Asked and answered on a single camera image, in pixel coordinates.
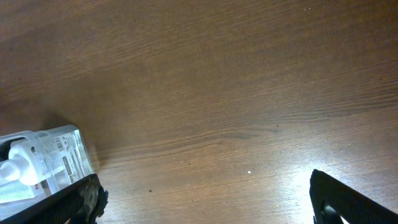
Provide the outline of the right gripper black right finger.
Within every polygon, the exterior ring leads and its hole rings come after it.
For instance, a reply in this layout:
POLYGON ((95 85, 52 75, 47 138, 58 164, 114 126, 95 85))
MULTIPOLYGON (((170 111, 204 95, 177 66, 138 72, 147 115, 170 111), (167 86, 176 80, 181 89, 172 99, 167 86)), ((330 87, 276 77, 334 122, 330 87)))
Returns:
POLYGON ((397 223, 397 214, 320 170, 310 177, 313 221, 322 223, 397 223))

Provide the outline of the white clear-cap bottle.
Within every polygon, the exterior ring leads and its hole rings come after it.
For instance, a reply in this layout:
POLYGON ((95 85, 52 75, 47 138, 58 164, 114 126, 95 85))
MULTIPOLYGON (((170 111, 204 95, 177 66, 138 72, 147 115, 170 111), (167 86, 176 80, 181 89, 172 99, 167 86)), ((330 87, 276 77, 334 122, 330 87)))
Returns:
POLYGON ((35 185, 45 180, 42 162, 32 141, 11 142, 8 158, 1 162, 1 185, 18 180, 24 185, 35 185))

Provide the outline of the clear plastic container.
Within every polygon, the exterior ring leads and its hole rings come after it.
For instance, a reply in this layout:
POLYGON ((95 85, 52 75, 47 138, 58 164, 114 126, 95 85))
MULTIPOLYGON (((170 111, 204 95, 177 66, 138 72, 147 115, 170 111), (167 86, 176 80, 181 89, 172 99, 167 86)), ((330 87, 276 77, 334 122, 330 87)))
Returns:
POLYGON ((47 178, 30 186, 18 180, 1 185, 2 221, 94 173, 80 130, 74 125, 1 136, 1 162, 8 158, 11 142, 21 139, 32 141, 47 178))

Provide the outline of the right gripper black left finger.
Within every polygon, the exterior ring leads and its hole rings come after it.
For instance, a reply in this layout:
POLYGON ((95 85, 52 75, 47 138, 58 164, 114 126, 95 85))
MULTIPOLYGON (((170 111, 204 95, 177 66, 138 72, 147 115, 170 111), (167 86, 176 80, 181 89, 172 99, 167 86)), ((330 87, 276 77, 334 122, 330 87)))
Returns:
POLYGON ((3 220, 2 224, 95 224, 108 204, 108 191, 97 174, 90 174, 35 205, 3 220))

